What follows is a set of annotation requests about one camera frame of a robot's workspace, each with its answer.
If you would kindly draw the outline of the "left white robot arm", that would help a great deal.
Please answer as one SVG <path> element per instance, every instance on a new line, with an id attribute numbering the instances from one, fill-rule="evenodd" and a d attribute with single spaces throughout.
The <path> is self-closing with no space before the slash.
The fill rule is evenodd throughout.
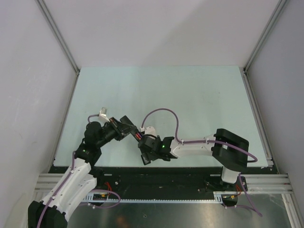
<path id="1" fill-rule="evenodd" d="M 104 124 L 89 122 L 79 147 L 72 153 L 72 162 L 55 187 L 39 202 L 28 207 L 28 227 L 66 228 L 75 209 L 93 189 L 99 190 L 105 178 L 95 164 L 101 148 L 111 140 L 120 141 L 131 134 L 141 140 L 138 128 L 123 116 L 120 120 L 109 118 Z"/>

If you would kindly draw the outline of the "black remote control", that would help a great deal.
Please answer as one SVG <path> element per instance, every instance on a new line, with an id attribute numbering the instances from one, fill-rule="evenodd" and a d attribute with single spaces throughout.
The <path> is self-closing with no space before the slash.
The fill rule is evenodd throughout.
<path id="1" fill-rule="evenodd" d="M 140 132 L 136 125 L 128 127 L 129 133 L 134 137 L 134 139 L 139 142 L 140 140 L 136 137 L 136 133 Z"/>

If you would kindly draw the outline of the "black battery cover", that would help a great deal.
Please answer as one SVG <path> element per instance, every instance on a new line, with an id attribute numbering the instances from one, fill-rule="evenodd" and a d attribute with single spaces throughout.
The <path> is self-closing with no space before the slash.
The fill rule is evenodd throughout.
<path id="1" fill-rule="evenodd" d="M 151 163 L 151 160 L 149 158 L 146 158 L 143 155 L 141 155 L 141 159 L 142 159 L 144 165 L 148 165 Z"/>

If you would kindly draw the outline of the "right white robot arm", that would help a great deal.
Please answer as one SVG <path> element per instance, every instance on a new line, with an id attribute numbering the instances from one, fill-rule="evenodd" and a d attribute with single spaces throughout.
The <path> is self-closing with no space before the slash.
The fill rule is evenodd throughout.
<path id="1" fill-rule="evenodd" d="M 219 185 L 223 190 L 235 187 L 239 174 L 247 168 L 249 142 L 226 130 L 217 129 L 215 134 L 201 140 L 180 140 L 176 137 L 160 138 L 154 127 L 140 128 L 135 134 L 144 165 L 161 159 L 171 161 L 184 156 L 210 156 L 222 166 Z"/>

